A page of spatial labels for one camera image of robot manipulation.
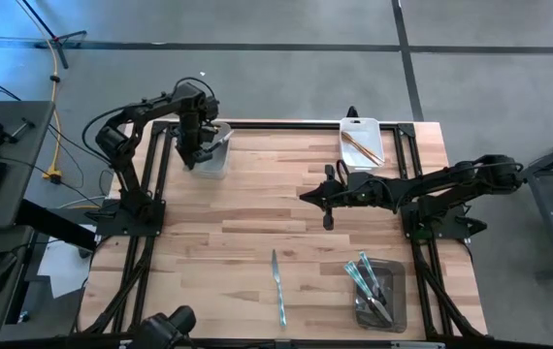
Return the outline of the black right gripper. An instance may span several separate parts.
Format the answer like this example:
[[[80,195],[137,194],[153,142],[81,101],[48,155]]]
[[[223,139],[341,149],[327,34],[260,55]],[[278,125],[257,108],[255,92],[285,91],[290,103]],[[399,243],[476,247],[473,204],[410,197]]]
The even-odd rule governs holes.
[[[334,229],[333,209],[347,206],[379,206],[396,210],[396,200],[388,186],[388,179],[365,172],[352,173],[352,179],[341,181],[332,165],[325,166],[326,180],[317,188],[301,194],[300,200],[322,206],[323,228]]]

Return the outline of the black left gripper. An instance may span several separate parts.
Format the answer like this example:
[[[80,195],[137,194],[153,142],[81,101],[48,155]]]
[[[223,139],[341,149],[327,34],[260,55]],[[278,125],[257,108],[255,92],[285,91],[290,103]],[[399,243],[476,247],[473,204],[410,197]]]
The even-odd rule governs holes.
[[[177,151],[183,156],[183,163],[189,171],[197,163],[197,150],[199,163],[212,159],[215,147],[201,148],[202,143],[212,140],[211,126],[204,125],[198,119],[182,119],[178,131]]]

